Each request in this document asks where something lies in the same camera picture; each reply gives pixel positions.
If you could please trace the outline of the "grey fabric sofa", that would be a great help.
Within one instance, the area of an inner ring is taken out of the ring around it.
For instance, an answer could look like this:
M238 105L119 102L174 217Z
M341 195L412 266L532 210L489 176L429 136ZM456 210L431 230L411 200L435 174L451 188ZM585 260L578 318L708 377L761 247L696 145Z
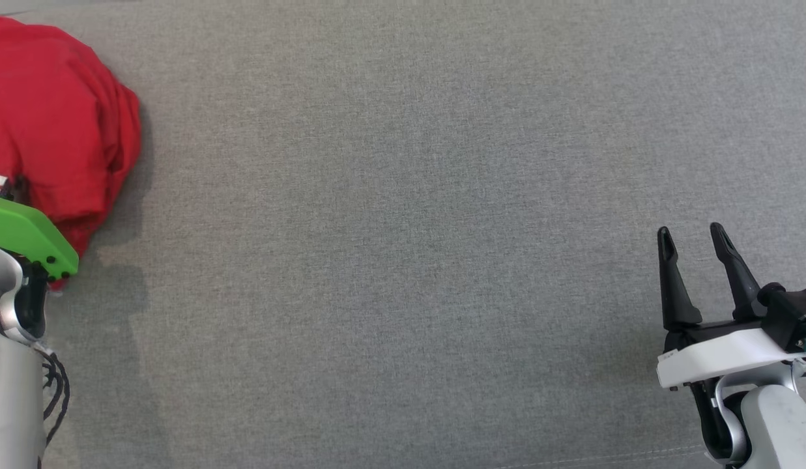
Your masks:
M137 93L48 305L44 469L718 469L656 232L806 288L806 0L155 0L16 15Z

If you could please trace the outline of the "red Bulls 23 jersey shirt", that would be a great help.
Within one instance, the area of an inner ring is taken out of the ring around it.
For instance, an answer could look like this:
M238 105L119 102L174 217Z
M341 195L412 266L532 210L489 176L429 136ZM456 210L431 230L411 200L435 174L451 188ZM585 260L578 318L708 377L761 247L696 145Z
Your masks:
M86 44L0 16L0 190L41 211L78 253L141 152L139 100Z

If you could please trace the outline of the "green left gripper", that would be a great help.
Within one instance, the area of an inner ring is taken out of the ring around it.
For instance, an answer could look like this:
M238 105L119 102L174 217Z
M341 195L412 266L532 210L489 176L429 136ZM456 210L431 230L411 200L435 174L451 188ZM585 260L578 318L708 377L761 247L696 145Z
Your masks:
M0 197L0 333L42 339L50 285L78 273L80 259L41 211Z

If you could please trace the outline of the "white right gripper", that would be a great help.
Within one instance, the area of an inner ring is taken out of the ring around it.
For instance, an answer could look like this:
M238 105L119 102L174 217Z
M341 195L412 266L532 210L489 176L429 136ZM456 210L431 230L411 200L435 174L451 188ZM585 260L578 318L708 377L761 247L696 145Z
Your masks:
M710 223L710 234L727 274L735 321L701 324L701 312L692 304L678 269L670 229L662 226L657 231L663 327L667 330L664 353L657 359L661 387L680 387L779 362L801 362L806 372L806 353L783 349L761 327L766 306L758 300L760 285L724 226Z

